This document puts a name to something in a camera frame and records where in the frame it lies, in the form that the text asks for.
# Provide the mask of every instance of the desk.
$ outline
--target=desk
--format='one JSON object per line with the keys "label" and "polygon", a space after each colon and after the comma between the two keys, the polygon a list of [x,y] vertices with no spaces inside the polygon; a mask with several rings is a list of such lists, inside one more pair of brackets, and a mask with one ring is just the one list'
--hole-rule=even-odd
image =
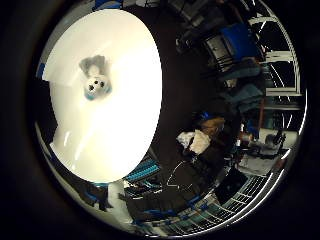
{"label": "desk", "polygon": [[[95,55],[106,58],[112,90],[90,101],[84,97],[86,77],[79,63]],[[130,173],[156,130],[161,76],[154,39],[134,15],[105,9],[71,25],[43,73],[58,123],[51,146],[61,163],[92,182],[113,182]]]}

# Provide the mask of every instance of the dark floor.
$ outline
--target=dark floor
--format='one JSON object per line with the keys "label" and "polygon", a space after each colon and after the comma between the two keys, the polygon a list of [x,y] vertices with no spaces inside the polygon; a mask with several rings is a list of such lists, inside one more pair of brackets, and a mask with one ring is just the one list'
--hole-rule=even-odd
{"label": "dark floor", "polygon": [[[126,10],[140,18],[149,28],[158,46],[162,63],[162,106],[151,146],[162,167],[160,176],[163,190],[161,193],[151,193],[141,199],[128,201],[128,208],[134,219],[150,219],[149,214],[141,212],[150,209],[183,210],[186,200],[209,190],[208,180],[188,161],[179,165],[170,179],[169,184],[178,185],[179,189],[177,186],[167,186],[167,181],[176,166],[184,161],[176,137],[190,124],[192,112],[204,110],[205,107],[210,112],[224,113],[226,106],[223,102],[210,100],[216,93],[212,79],[200,79],[200,74],[208,71],[207,56],[197,49],[184,54],[176,51],[175,39],[184,29],[181,19],[174,12],[164,9],[157,19],[157,8],[133,6]],[[230,131],[225,134],[224,140],[229,140],[226,144],[232,145],[231,139],[234,138],[230,136],[236,136],[237,128],[236,131],[233,131],[234,127],[226,129]],[[210,152],[210,177],[213,182],[224,165],[223,151],[213,146]]]}

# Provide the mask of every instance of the table surface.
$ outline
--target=table surface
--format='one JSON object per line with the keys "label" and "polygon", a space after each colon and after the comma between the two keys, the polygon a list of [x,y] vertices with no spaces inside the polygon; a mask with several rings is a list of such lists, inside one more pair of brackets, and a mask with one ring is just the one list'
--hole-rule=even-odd
{"label": "table surface", "polygon": [[[82,59],[105,56],[112,91],[84,97]],[[147,27],[115,9],[75,22],[55,44],[44,69],[58,123],[52,146],[72,173],[112,182],[142,160],[156,130],[162,94],[160,58]]]}

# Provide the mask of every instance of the blue object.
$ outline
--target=blue object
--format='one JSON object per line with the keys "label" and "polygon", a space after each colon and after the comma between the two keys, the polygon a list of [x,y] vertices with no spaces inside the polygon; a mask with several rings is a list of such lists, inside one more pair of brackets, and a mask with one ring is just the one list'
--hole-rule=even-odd
{"label": "blue object", "polygon": [[113,4],[107,5],[101,9],[120,9],[123,7],[123,0],[96,0],[95,5],[92,8],[92,11],[97,10],[99,7],[101,7],[103,4],[107,2],[113,2]]}
{"label": "blue object", "polygon": [[44,63],[40,63],[38,71],[37,71],[37,74],[36,74],[37,78],[41,78],[42,79],[42,75],[43,75],[43,71],[44,71],[45,66],[46,65]]}
{"label": "blue object", "polygon": [[208,112],[202,112],[200,116],[203,120],[208,120],[208,119],[213,118],[213,116],[211,114],[209,114]]}
{"label": "blue object", "polygon": [[197,195],[197,196],[195,196],[194,198],[192,198],[191,200],[188,201],[188,205],[189,205],[192,209],[194,209],[194,204],[195,204],[197,201],[199,201],[199,200],[200,200],[200,196]]}
{"label": "blue object", "polygon": [[154,165],[150,168],[147,168],[141,172],[137,172],[137,173],[134,173],[134,174],[130,174],[128,176],[125,177],[126,180],[128,181],[132,181],[132,180],[137,180],[137,179],[140,179],[140,178],[143,178],[143,177],[146,177],[148,175],[151,175],[153,174],[154,172],[158,171],[159,170],[159,167]]}
{"label": "blue object", "polygon": [[205,211],[205,210],[207,210],[209,208],[209,206],[208,206],[207,202],[205,202],[199,208],[201,209],[201,211]]}
{"label": "blue object", "polygon": [[181,220],[187,220],[189,216],[187,214],[180,216]]}
{"label": "blue object", "polygon": [[175,211],[173,211],[172,209],[169,209],[165,212],[163,212],[164,215],[169,215],[171,217],[177,216],[177,214],[175,213]]}
{"label": "blue object", "polygon": [[135,181],[143,177],[149,176],[157,172],[160,168],[157,166],[156,161],[148,159],[138,164],[138,166],[129,173],[124,179],[127,181]]}
{"label": "blue object", "polygon": [[131,224],[132,224],[132,225],[139,226],[139,227],[142,227],[142,226],[143,226],[143,224],[142,224],[142,222],[141,222],[140,220],[133,220],[133,221],[131,222]]}
{"label": "blue object", "polygon": [[84,192],[86,195],[87,195],[87,197],[89,197],[92,201],[94,201],[94,202],[98,202],[98,199],[96,198],[96,196],[93,196],[93,195],[91,195],[90,193],[88,193],[88,192]]}
{"label": "blue object", "polygon": [[256,128],[253,126],[251,120],[248,121],[247,131],[248,131],[249,133],[251,133],[251,134],[254,136],[255,139],[259,139],[259,131],[258,131],[258,129],[256,129]]}
{"label": "blue object", "polygon": [[109,183],[92,183],[96,187],[108,187]]}
{"label": "blue object", "polygon": [[233,24],[221,29],[224,38],[230,43],[233,50],[233,59],[240,61],[243,57],[257,57],[261,55],[254,42],[252,33],[243,23]]}
{"label": "blue object", "polygon": [[165,223],[166,225],[170,225],[170,224],[171,224],[171,220],[166,219],[166,220],[164,220],[164,223]]}
{"label": "blue object", "polygon": [[146,210],[144,213],[149,213],[152,214],[155,218],[164,218],[164,215],[160,210],[157,209],[151,209],[151,210]]}

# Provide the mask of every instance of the wire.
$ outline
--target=wire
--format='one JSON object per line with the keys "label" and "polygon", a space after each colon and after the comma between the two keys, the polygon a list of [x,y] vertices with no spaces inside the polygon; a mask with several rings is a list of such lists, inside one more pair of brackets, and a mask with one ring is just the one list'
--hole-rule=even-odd
{"label": "wire", "polygon": [[173,171],[172,171],[172,173],[171,173],[171,175],[170,175],[170,177],[168,178],[168,181],[167,181],[167,186],[168,186],[168,187],[177,187],[178,189],[180,189],[180,186],[179,186],[179,185],[172,185],[172,184],[169,184],[169,182],[170,182],[170,180],[171,180],[174,172],[177,170],[177,168],[178,168],[182,163],[185,163],[185,162],[186,162],[186,161],[180,162],[180,163],[173,169]]}

